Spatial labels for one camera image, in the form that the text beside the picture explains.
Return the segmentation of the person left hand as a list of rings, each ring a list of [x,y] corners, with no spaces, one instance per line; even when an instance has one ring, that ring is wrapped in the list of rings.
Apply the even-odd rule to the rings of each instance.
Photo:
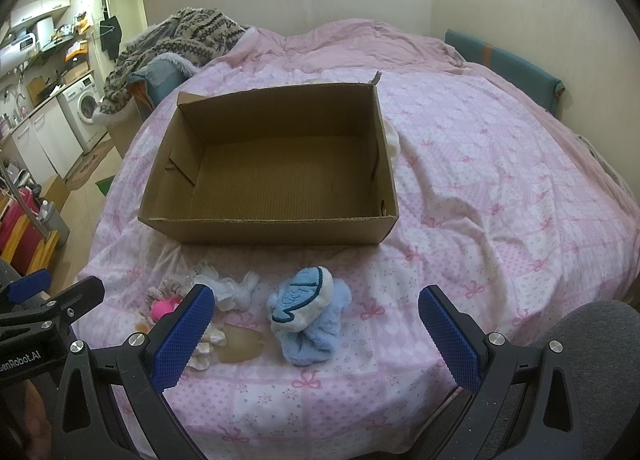
[[[52,426],[32,381],[1,390],[1,458],[50,459]]]

